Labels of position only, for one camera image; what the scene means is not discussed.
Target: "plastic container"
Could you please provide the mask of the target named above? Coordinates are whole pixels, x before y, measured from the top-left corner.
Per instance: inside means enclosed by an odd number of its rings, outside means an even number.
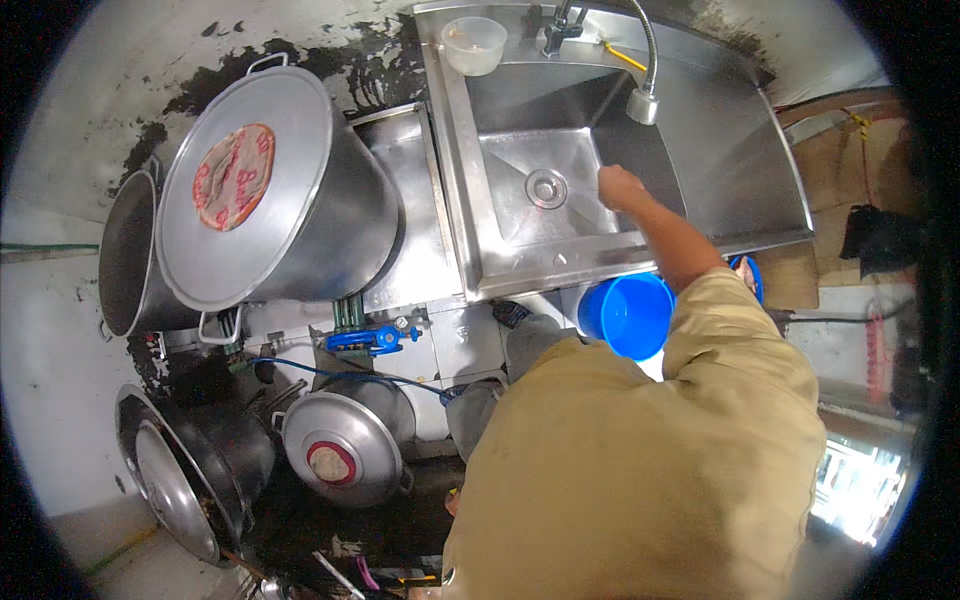
[[[662,279],[639,273],[609,279],[580,299],[577,318],[620,356],[647,360],[663,348],[677,298]]]
[[[444,25],[440,38],[450,66],[476,77],[491,73],[500,63],[507,30],[491,19],[465,16]]]
[[[756,301],[763,304],[763,278],[760,277],[760,268],[756,265],[756,262],[750,256],[735,256],[733,260],[730,261],[730,268],[736,269],[741,259],[747,261],[747,266],[750,267],[751,273],[754,274],[754,281],[756,281]]]

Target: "cloth with red writing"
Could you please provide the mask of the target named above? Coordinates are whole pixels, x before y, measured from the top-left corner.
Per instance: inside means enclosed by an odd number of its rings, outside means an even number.
[[[193,205],[204,225],[230,231],[247,220],[267,191],[275,148],[274,132],[253,123],[206,153],[193,179]]]

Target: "faucet spray head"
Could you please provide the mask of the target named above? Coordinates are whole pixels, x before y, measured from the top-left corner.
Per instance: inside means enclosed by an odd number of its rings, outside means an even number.
[[[635,89],[627,100],[627,116],[641,125],[653,125],[657,122],[659,103],[651,92]]]

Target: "gray pants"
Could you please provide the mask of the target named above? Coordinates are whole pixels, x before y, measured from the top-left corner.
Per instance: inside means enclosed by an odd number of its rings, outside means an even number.
[[[579,337],[577,329],[560,329],[557,320],[548,315],[530,315],[507,335],[508,375],[511,383],[520,379],[533,367],[548,348],[565,340]],[[464,462],[490,422],[499,400],[500,386],[488,381],[470,384],[462,395],[446,405],[446,424]]]

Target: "stainless steel sink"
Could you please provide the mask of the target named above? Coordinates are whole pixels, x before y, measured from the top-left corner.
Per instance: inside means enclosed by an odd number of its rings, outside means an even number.
[[[442,0],[413,7],[450,233],[467,301],[656,268],[641,231],[602,206],[596,173],[620,164],[721,253],[812,237],[796,165],[749,64],[715,40],[654,23],[657,125],[627,116],[643,74],[637,19],[591,9],[583,34],[546,58],[554,7]],[[491,74],[464,77],[439,32],[462,16],[508,32]]]
[[[513,247],[635,231],[597,199],[597,170],[619,163],[685,214],[656,127],[627,117],[636,82],[606,66],[504,64],[467,79],[493,211]]]

